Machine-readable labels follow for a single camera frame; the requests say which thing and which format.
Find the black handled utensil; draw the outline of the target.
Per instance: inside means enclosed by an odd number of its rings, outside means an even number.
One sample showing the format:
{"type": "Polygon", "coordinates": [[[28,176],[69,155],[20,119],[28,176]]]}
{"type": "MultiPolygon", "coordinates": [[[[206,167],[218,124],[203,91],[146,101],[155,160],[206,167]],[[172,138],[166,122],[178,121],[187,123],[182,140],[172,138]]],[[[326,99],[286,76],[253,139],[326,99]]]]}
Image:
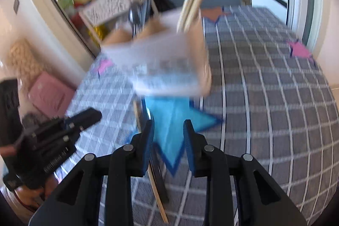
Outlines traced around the black handled utensil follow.
{"type": "Polygon", "coordinates": [[[150,166],[153,179],[155,181],[156,191],[158,192],[159,198],[162,203],[169,203],[167,190],[161,174],[160,164],[156,155],[156,150],[153,148],[151,151],[150,166]]]}

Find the white perforated utensil holder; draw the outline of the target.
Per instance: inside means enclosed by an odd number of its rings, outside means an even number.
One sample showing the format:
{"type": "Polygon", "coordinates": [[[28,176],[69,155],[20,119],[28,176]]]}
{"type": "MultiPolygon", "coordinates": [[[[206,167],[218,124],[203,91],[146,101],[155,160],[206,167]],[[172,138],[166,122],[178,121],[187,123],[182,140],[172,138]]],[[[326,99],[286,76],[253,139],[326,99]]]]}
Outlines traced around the white perforated utensil holder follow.
{"type": "Polygon", "coordinates": [[[133,37],[123,26],[101,44],[101,52],[131,81],[141,96],[205,96],[211,89],[211,69],[201,13],[189,30],[179,32],[181,10],[150,18],[133,37]]]}

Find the metal spoon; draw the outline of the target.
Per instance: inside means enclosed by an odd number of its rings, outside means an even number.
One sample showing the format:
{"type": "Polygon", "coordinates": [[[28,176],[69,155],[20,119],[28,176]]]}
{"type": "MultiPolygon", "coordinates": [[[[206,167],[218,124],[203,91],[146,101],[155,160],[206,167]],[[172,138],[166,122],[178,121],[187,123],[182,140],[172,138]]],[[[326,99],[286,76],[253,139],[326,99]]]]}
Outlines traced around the metal spoon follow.
{"type": "Polygon", "coordinates": [[[131,4],[128,19],[132,28],[132,37],[134,38],[141,30],[141,11],[137,2],[131,4]]]}

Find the pink box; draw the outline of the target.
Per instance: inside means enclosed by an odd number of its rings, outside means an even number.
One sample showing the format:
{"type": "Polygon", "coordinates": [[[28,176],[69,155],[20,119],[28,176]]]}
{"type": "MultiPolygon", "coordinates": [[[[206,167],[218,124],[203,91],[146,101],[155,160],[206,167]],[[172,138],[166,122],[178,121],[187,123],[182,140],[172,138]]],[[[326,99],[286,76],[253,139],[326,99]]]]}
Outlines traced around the pink box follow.
{"type": "Polygon", "coordinates": [[[46,117],[63,116],[75,90],[47,72],[42,72],[32,85],[28,96],[31,103],[46,117]]]}

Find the grey checkered tablecloth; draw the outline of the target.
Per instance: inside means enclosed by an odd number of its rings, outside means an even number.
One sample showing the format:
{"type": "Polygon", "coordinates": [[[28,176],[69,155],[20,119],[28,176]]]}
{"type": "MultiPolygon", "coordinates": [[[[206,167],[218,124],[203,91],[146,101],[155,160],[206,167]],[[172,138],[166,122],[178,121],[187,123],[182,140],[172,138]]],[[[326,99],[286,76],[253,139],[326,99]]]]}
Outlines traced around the grey checkered tablecloth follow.
{"type": "MultiPolygon", "coordinates": [[[[338,186],[338,109],[320,66],[292,57],[296,40],[268,9],[225,8],[218,22],[203,20],[212,72],[211,94],[194,107],[224,123],[201,132],[226,154],[252,154],[299,208],[308,225],[328,210],[338,186]]],[[[56,172],[62,180],[86,154],[102,156],[126,144],[136,128],[135,93],[100,54],[79,85],[67,115],[93,107],[102,120],[81,133],[77,152],[56,172]]],[[[202,225],[206,179],[189,172],[186,153],[175,176],[161,164],[169,225],[202,225]]],[[[165,225],[148,176],[132,178],[135,225],[165,225]]]]}

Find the white perforated basket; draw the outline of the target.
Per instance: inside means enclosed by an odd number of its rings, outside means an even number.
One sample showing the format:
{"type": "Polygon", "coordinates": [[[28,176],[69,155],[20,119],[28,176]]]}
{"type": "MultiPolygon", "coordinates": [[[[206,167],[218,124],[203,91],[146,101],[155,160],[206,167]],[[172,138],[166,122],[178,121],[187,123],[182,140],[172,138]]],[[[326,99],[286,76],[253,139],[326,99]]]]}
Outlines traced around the white perforated basket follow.
{"type": "MultiPolygon", "coordinates": [[[[79,12],[82,21],[87,27],[99,26],[124,13],[126,13],[133,2],[143,3],[144,0],[93,0],[79,12]]],[[[158,9],[154,0],[151,7],[157,14],[158,9]]]]}

